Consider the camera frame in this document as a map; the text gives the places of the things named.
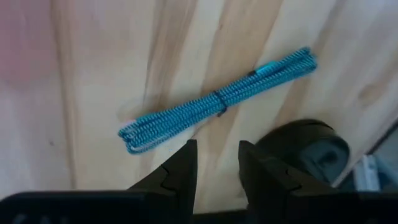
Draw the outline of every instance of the wooden surface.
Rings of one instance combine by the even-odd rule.
[[[0,1],[0,199],[71,189],[49,0]]]

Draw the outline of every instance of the black cable tie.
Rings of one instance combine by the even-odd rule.
[[[219,99],[221,104],[224,106],[224,108],[217,114],[217,117],[220,117],[221,115],[223,115],[226,112],[226,110],[228,109],[228,106],[226,105],[225,101],[223,100],[223,98],[217,91],[213,91],[213,93],[214,93],[214,95],[217,96],[217,98]]]
[[[253,70],[253,71],[251,71],[251,72],[249,72],[246,76],[253,76],[253,75],[255,75],[257,72],[255,71],[255,70]]]

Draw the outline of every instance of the light wooden table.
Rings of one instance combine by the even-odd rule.
[[[238,142],[320,119],[351,146],[349,167],[398,116],[395,0],[54,0],[72,179],[125,189],[187,139],[198,140],[196,212],[242,208]],[[310,46],[319,68],[230,108],[141,156],[116,133],[126,121],[209,93]]]
[[[49,0],[0,1],[0,200],[71,189]]]

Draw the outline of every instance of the blue cord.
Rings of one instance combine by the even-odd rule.
[[[197,122],[224,113],[253,95],[306,75],[317,67],[308,47],[282,60],[270,62],[200,99],[164,111],[147,114],[120,129],[118,135],[131,154],[140,154],[177,135]]]

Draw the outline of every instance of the bundled rope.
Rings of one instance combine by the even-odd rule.
[[[308,47],[304,47],[200,99],[141,116],[120,129],[118,135],[123,138],[131,154],[146,152],[199,121],[214,114],[220,116],[228,107],[264,90],[306,75],[316,67],[315,57]]]

